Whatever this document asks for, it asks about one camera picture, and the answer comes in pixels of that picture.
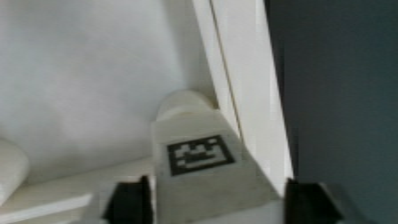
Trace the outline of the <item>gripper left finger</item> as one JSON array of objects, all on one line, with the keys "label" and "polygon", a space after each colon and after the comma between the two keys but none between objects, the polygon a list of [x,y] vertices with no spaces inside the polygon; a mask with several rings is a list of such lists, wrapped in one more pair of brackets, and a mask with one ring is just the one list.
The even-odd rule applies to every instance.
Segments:
[{"label": "gripper left finger", "polygon": [[118,182],[95,195],[82,224],[155,224],[150,178]]}]

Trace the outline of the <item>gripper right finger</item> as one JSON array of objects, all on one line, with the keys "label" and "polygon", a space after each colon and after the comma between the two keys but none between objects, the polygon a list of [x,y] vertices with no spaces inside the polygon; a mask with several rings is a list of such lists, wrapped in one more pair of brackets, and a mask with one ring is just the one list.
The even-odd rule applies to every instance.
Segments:
[{"label": "gripper right finger", "polygon": [[345,192],[322,182],[287,181],[285,224],[377,224]]}]

